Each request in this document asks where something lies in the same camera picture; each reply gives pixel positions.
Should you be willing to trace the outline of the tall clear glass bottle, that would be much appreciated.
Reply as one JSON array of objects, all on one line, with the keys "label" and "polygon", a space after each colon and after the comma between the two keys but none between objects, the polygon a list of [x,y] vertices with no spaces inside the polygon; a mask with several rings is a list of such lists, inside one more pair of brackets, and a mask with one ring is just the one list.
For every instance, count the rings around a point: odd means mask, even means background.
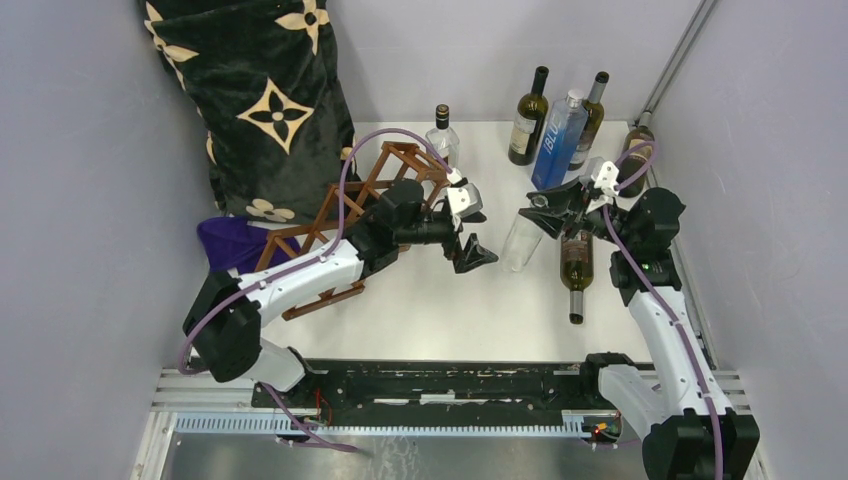
[{"label": "tall clear glass bottle", "polygon": [[518,273],[524,270],[539,245],[543,231],[531,220],[516,213],[500,256],[501,269]]}]

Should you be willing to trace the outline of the blue square vodka bottle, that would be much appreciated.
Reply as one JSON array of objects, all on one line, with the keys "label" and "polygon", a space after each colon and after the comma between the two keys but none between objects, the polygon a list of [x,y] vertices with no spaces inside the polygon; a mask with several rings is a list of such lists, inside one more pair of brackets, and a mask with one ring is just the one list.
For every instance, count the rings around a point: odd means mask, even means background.
[{"label": "blue square vodka bottle", "polygon": [[531,177],[537,190],[563,183],[588,118],[585,98],[584,91],[571,89],[551,107]]}]

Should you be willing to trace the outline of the green wine bottle black cap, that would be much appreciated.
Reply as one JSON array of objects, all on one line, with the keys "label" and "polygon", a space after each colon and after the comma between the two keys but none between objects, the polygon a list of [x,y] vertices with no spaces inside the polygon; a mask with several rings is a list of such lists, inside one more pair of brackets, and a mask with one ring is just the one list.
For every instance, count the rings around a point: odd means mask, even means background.
[{"label": "green wine bottle black cap", "polygon": [[538,66],[530,91],[518,102],[508,148],[508,158],[514,165],[527,166],[534,161],[549,110],[549,102],[544,96],[548,75],[547,66]]}]

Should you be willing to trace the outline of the brown wooden wine rack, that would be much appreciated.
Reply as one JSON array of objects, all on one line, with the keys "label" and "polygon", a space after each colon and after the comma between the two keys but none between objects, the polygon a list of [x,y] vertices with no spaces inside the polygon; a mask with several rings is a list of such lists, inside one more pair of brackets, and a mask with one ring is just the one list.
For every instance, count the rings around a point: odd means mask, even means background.
[{"label": "brown wooden wine rack", "polygon": [[[377,203],[385,190],[404,178],[413,179],[419,185],[424,185],[426,182],[432,184],[431,192],[425,196],[426,207],[433,206],[438,195],[449,186],[446,169],[422,147],[413,143],[386,141],[382,144],[381,153],[367,179],[364,181],[356,179],[346,183],[343,209],[345,225],[351,226],[368,207]],[[338,199],[339,188],[336,184],[332,184],[327,190],[317,219],[313,223],[270,230],[254,270],[258,272],[268,268],[273,255],[277,252],[297,257],[311,251],[318,243],[329,243],[329,235],[337,229],[337,222],[332,220],[330,215],[338,211]],[[281,317],[290,321],[359,295],[364,290],[364,280],[334,287],[320,292],[308,303],[301,303],[285,310]]]}]

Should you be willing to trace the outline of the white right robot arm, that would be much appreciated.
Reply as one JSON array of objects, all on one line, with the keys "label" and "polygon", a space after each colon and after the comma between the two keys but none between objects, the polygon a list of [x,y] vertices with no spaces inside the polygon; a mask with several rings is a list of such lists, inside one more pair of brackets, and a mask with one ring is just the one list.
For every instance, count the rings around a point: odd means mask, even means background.
[{"label": "white right robot arm", "polygon": [[658,383],[623,354],[586,358],[577,382],[591,408],[612,404],[641,442],[650,479],[743,479],[760,441],[755,418],[736,410],[699,346],[671,254],[684,203],[652,187],[628,208],[614,193],[571,181],[526,195],[521,218],[557,239],[586,232],[616,246],[609,275],[637,324]]}]

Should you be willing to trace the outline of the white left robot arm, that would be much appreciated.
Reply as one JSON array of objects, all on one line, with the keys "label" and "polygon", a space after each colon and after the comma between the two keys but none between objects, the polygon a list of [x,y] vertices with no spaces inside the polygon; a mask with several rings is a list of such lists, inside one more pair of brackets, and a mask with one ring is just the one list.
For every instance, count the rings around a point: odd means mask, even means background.
[{"label": "white left robot arm", "polygon": [[275,389],[290,407],[314,394],[307,364],[291,346],[263,337],[264,328],[297,304],[373,276],[397,261],[407,245],[439,244],[455,273],[497,261],[476,234],[462,241],[464,223],[486,217],[479,190],[465,179],[447,188],[439,209],[426,206],[414,180],[393,183],[364,213],[321,248],[259,272],[207,275],[183,323],[180,371],[193,374],[189,356],[218,383],[250,379]]}]

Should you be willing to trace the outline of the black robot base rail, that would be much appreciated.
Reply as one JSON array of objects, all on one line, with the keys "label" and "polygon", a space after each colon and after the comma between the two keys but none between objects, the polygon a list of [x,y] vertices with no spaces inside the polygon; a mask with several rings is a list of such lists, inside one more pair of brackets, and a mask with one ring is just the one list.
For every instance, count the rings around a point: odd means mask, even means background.
[{"label": "black robot base rail", "polygon": [[599,371],[633,363],[611,352],[577,363],[310,359],[280,398],[332,427],[553,427],[564,411],[611,409]]}]

